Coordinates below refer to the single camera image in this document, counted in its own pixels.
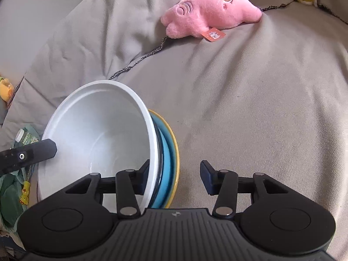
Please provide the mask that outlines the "blue enamel bowl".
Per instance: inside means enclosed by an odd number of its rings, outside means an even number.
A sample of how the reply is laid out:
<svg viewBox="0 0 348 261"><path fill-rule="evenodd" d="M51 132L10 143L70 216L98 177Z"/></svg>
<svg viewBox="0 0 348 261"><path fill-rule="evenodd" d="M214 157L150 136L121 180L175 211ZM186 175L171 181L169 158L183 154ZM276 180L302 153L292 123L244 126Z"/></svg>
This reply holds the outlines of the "blue enamel bowl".
<svg viewBox="0 0 348 261"><path fill-rule="evenodd" d="M159 171L149 208L162 209L171 205L179 175L179 159L175 136L169 124L150 110L159 143Z"/></svg>

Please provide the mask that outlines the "yellow-rimmed white bowl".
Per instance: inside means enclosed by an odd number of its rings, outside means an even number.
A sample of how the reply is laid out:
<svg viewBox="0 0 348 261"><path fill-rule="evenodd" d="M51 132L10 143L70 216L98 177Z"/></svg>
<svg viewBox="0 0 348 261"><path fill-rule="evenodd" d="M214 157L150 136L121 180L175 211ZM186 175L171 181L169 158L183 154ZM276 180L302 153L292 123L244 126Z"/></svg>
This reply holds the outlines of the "yellow-rimmed white bowl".
<svg viewBox="0 0 348 261"><path fill-rule="evenodd" d="M151 208L166 209L171 206L179 183L179 148L174 132L167 121L157 112L153 110L149 110L149 112L161 132L164 145L162 179Z"/></svg>

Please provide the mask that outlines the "white paper cup bowl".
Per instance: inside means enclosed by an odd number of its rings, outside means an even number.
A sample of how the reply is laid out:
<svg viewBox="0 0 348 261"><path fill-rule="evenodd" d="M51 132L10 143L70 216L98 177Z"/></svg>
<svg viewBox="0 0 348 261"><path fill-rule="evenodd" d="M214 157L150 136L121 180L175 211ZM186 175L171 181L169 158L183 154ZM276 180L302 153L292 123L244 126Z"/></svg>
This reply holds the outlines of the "white paper cup bowl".
<svg viewBox="0 0 348 261"><path fill-rule="evenodd" d="M155 127L141 98L117 81L95 81L71 93L50 118L43 139L57 147L54 158L38 165L41 200L90 173L113 177L149 161L140 210L156 186L159 154Z"/></svg>

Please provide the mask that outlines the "vitamin gummy bottle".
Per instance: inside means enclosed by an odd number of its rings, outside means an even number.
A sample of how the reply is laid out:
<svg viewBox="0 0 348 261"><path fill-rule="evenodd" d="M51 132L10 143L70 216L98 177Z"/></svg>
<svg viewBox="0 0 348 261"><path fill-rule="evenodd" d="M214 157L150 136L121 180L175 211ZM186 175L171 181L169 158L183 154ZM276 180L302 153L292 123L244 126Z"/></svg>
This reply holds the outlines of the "vitamin gummy bottle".
<svg viewBox="0 0 348 261"><path fill-rule="evenodd" d="M38 141L39 141L39 139L37 139L34 135L32 135L26 129L20 129L17 132L16 138L15 138L15 142L18 144L21 144L22 146L36 143Z"/></svg>

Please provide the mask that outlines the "yellow duck plush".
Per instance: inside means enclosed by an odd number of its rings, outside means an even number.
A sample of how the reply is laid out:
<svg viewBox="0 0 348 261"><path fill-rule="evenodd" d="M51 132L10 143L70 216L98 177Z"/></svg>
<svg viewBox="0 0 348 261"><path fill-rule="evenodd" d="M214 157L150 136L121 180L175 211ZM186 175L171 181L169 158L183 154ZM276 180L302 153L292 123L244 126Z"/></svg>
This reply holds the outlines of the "yellow duck plush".
<svg viewBox="0 0 348 261"><path fill-rule="evenodd" d="M0 77L0 97L8 102L13 94L14 87L7 78Z"/></svg>

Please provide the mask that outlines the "beige sofa cover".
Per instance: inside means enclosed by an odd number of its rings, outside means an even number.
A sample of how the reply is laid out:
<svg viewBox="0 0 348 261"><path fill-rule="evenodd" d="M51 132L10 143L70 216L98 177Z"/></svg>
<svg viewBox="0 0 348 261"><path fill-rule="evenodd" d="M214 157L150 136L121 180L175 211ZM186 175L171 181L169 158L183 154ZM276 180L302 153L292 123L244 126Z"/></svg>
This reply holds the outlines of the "beige sofa cover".
<svg viewBox="0 0 348 261"><path fill-rule="evenodd" d="M212 208L199 164L267 173L331 211L329 253L347 259L347 0L250 0L257 24L217 42L167 41L180 0L1 0L1 74L17 92L1 149L30 124L42 133L75 89L118 80L173 129L181 173L175 208Z"/></svg>

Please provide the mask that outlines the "pink plush toy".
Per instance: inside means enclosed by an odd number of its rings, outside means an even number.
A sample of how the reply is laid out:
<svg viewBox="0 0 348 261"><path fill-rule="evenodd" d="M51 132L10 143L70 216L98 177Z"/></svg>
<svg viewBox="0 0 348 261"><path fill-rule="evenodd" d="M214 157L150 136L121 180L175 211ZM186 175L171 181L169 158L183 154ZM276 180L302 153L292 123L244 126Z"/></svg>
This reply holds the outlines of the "pink plush toy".
<svg viewBox="0 0 348 261"><path fill-rule="evenodd" d="M180 0L162 15L161 23L171 39L202 38L212 28L226 30L253 24L261 17L261 10L249 0Z"/></svg>

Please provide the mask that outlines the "yellow charm keychain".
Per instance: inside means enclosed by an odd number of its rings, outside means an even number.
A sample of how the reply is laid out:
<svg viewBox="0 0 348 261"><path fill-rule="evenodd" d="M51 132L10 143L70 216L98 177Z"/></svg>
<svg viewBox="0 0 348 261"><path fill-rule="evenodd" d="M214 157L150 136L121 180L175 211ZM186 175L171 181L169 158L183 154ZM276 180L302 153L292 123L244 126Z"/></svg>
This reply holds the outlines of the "yellow charm keychain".
<svg viewBox="0 0 348 261"><path fill-rule="evenodd" d="M23 182L21 196L19 197L20 204L23 204L26 206L29 204L30 186L31 186L31 184L29 181Z"/></svg>

